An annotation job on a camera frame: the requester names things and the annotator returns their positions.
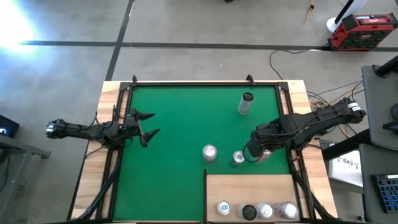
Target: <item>metal bracket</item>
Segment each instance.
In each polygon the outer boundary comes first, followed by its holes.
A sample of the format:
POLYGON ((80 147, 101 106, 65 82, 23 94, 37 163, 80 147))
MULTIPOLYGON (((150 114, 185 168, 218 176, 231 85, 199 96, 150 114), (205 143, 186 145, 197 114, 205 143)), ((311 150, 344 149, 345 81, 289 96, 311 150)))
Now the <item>metal bracket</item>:
POLYGON ((253 77, 250 74, 247 75, 246 80, 250 82, 251 86, 254 86, 256 84, 256 82, 253 80, 253 77))
POLYGON ((277 84, 278 84, 278 86, 279 86, 281 89, 283 89, 283 90, 285 90, 285 91, 288 91, 288 90, 289 90, 289 84, 288 84, 287 82, 277 82, 277 84))
POLYGON ((120 83, 119 91, 127 90, 131 86, 129 82, 122 82, 120 83))

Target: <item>green felt mat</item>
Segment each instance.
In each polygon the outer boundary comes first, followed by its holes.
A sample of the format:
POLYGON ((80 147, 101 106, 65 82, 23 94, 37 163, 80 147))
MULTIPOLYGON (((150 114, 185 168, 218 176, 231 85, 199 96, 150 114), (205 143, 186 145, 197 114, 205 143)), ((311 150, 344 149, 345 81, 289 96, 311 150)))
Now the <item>green felt mat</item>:
POLYGON ((288 174, 285 151, 265 163, 231 168, 256 126, 279 117, 273 86, 135 87, 132 108, 156 115, 141 123, 160 128, 147 148, 138 138, 125 148, 114 220, 203 220, 203 170, 208 174, 288 174), (250 112, 238 114, 244 92, 254 95, 250 112), (202 149, 217 147, 212 164, 202 149))

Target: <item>concrete floor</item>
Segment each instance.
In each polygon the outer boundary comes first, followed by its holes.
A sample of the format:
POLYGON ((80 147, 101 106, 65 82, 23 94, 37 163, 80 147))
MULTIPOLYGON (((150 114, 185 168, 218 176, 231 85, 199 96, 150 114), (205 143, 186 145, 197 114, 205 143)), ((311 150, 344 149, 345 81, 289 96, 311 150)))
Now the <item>concrete floor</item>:
MULTIPOLYGON (((61 222, 67 217, 87 141, 47 139, 50 120, 88 124, 95 113, 113 47, 15 46, 17 40, 109 41, 118 38, 128 0, 11 1, 0 7, 0 114, 21 124, 17 138, 51 150, 51 158, 34 158, 25 175, 28 185, 16 200, 13 219, 28 223, 61 222), (7 21, 13 20, 13 26, 7 21)), ((323 45, 325 23, 343 6, 319 0, 303 24, 307 0, 136 0, 125 42, 323 45)), ((394 12, 393 0, 369 0, 361 12, 394 12)), ((398 31, 381 46, 398 47, 398 31)), ((235 80, 250 73, 276 80, 269 66, 271 50, 122 48, 113 80, 235 80)), ((272 64, 285 79, 305 80, 307 90, 321 92, 361 79, 363 65, 382 64, 394 52, 277 52, 272 64)), ((332 100, 347 88, 324 95, 332 100)), ((366 108, 363 93, 356 95, 366 108)), ((367 121, 353 125, 361 131, 367 121)), ((345 137, 335 130, 331 141, 345 137)), ((360 194, 332 189, 339 217, 362 215, 360 194)))

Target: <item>wooden board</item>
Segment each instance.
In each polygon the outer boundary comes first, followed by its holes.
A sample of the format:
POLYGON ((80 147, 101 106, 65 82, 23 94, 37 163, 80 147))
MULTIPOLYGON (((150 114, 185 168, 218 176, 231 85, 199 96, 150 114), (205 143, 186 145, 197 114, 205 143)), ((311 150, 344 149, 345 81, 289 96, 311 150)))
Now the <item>wooden board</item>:
MULTIPOLYGON (((160 81, 145 81, 144 83, 154 83, 160 81)), ((192 81, 170 81, 170 82, 192 82, 192 81)), ((222 81, 199 81, 199 82, 226 82, 222 81)), ((279 80, 258 80, 256 82, 279 82, 279 80)), ((293 106, 294 113, 308 113, 311 112, 310 104, 308 102, 307 91, 305 89, 304 81, 302 80, 287 80, 289 84, 290 99, 293 106)), ((116 105, 118 93, 119 93, 119 81, 104 82, 103 89, 101 92, 101 98, 99 99, 98 105, 98 119, 100 122, 108 121, 112 117, 113 105, 116 105)), ((287 113, 286 99, 282 97, 282 105, 284 113, 287 113)), ((126 99, 123 100, 122 110, 126 105, 126 99)), ((312 144, 319 145, 318 141, 313 140, 312 144)), ((98 143, 91 142, 88 145, 88 153, 97 149, 98 143)), ((78 184, 78 192, 76 200, 73 205, 72 218, 77 218, 81 215, 85 208, 93 201, 95 195, 98 193, 102 180, 102 173, 104 171, 104 165, 106 160, 106 149, 101 150, 96 156, 86 159, 83 171, 78 184)), ((310 182, 311 191, 315 194, 320 203, 326 208, 326 210, 337 217, 337 211, 333 195, 331 193, 329 178, 326 173, 326 167, 323 162, 322 152, 316 147, 307 147, 303 151, 303 159, 305 161, 305 167, 308 173, 308 179, 310 182)), ((109 193, 104 204, 103 217, 107 217, 107 211, 109 207, 109 193)), ((306 205, 305 197, 301 191, 300 200, 303 207, 306 205)), ((308 216, 308 211, 304 208, 303 213, 305 217, 308 216)))
MULTIPOLYGON (((293 202, 296 196, 291 175, 208 175, 207 176, 207 220, 209 222, 248 222, 239 214, 239 207, 245 204, 256 206, 268 202, 271 205, 281 202, 293 202), (220 215, 216 206, 227 201, 231 211, 220 215)), ((274 215, 269 220, 255 218, 252 222, 291 222, 274 215)))

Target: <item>keyboard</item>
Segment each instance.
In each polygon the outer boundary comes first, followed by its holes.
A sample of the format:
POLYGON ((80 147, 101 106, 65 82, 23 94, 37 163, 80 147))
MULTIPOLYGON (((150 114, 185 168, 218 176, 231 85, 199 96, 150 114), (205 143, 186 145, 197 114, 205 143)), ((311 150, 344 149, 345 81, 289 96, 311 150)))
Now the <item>keyboard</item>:
POLYGON ((398 174, 372 175, 384 213, 398 213, 398 174))

